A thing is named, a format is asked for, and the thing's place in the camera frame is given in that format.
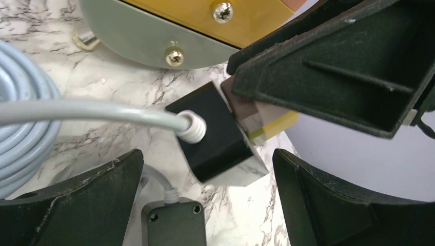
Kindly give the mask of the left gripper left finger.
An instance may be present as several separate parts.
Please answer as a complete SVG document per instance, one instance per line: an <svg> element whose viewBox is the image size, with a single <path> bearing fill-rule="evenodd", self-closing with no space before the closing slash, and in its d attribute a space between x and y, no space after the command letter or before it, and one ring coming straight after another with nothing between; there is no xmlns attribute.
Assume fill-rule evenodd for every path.
<svg viewBox="0 0 435 246"><path fill-rule="evenodd" d="M142 175L139 149L52 186L1 200L1 245L122 245Z"/></svg>

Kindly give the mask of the yellow plug adapter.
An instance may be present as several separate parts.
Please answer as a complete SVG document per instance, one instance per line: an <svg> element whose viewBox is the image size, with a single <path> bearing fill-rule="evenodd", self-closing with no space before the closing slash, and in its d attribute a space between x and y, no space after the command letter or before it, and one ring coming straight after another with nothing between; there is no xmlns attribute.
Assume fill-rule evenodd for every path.
<svg viewBox="0 0 435 246"><path fill-rule="evenodd" d="M265 141L295 125L299 113L292 110L262 111L254 118L250 129L247 130L249 140L259 146Z"/></svg>

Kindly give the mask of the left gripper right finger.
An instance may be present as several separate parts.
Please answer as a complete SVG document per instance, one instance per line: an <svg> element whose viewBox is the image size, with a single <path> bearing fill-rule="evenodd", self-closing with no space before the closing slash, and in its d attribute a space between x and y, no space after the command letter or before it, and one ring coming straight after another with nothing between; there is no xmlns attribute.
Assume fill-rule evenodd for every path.
<svg viewBox="0 0 435 246"><path fill-rule="evenodd" d="M276 149L272 157L292 245L434 245L434 203L375 192Z"/></svg>

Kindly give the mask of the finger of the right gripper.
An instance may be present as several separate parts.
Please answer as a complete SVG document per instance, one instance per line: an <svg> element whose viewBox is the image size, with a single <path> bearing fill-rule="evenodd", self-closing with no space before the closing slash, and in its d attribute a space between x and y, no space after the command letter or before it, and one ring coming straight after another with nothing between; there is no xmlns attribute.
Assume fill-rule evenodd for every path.
<svg viewBox="0 0 435 246"><path fill-rule="evenodd" d="M230 56L232 92L391 139L410 125L430 138L434 1L318 1Z"/></svg>

